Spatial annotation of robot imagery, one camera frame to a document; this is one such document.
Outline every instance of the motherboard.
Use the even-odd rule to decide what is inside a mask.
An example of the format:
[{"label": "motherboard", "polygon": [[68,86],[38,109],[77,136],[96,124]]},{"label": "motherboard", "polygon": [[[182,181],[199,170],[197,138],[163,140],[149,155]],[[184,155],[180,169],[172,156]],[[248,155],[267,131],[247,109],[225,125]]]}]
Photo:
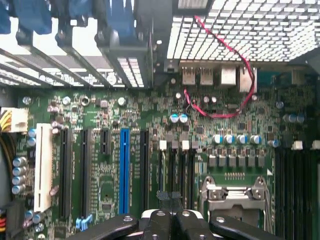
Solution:
[{"label": "motherboard", "polygon": [[65,239],[119,214],[139,218],[159,208],[163,192],[205,218],[219,211],[274,233],[275,149],[316,139],[314,86],[261,84],[228,119],[201,116],[184,89],[210,113],[233,113],[245,97],[180,77],[145,91],[21,91],[29,132],[18,136],[26,163],[15,194],[25,200],[25,239]]}]

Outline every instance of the perforated metal panel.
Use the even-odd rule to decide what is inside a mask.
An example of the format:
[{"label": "perforated metal panel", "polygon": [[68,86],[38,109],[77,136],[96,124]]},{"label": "perforated metal panel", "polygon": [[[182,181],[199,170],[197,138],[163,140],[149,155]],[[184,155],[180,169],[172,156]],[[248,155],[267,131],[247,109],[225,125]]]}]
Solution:
[{"label": "perforated metal panel", "polygon": [[[214,0],[205,27],[250,61],[288,62],[319,45],[320,1]],[[192,17],[174,16],[168,59],[240,61]]]}]

